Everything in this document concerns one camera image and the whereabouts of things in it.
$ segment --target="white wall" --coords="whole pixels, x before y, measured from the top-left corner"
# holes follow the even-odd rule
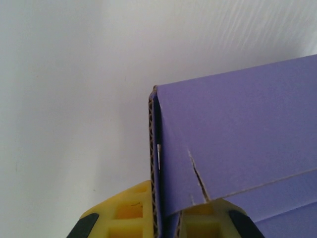
[[[0,1],[1,237],[65,237],[149,178],[148,95],[317,53],[315,0]]]

